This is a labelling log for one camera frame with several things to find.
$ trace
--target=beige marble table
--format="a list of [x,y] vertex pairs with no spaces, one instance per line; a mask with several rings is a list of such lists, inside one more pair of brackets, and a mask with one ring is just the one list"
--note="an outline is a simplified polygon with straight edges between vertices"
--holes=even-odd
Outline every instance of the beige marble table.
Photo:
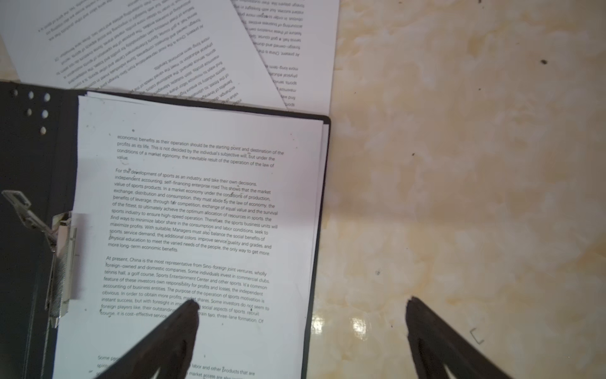
[[412,295],[606,377],[606,1],[343,0],[337,46],[308,377],[416,377]]

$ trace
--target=silver clip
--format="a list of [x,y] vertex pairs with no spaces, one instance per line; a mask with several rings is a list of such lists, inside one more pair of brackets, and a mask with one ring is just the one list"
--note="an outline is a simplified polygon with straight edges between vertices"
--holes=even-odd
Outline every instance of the silver clip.
[[44,233],[53,252],[45,309],[48,310],[50,325],[57,328],[59,319],[67,313],[72,295],[73,256],[76,246],[76,228],[72,227],[72,213],[54,216],[52,228],[49,228],[30,210],[32,203],[21,191],[4,190],[2,194],[15,208],[17,216],[26,228],[40,229]]

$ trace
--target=black folder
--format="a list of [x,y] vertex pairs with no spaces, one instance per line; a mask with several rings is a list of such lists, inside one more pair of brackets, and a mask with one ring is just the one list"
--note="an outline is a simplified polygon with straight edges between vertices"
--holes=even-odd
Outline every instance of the black folder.
[[[73,207],[78,166],[78,96],[86,92],[0,81],[3,134],[0,190],[22,191],[31,201],[31,210],[47,224],[51,223],[53,216]],[[105,93],[188,107],[317,119],[329,129],[331,124],[329,117],[321,115],[183,98]],[[49,326],[45,303],[53,254],[44,235],[23,227],[13,207],[3,198],[0,198],[0,216],[3,267],[0,276],[0,376],[51,378],[57,329]],[[307,371],[319,225],[305,327],[302,378]]]

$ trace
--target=paper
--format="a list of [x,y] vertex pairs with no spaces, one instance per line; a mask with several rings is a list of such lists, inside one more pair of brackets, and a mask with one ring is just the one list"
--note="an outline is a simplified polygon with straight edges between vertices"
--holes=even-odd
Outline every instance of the paper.
[[24,82],[284,108],[228,0],[8,0],[0,34]]
[[188,377],[300,378],[323,132],[80,97],[76,299],[54,377],[94,377],[193,297]]
[[232,0],[289,109],[328,115],[339,0]]

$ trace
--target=tabletop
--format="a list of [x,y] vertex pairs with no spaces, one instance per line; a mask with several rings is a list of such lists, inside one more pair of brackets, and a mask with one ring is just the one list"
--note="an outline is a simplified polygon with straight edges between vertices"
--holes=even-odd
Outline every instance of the tabletop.
[[308,378],[416,377],[411,296],[512,377],[606,377],[605,104],[603,0],[342,0]]

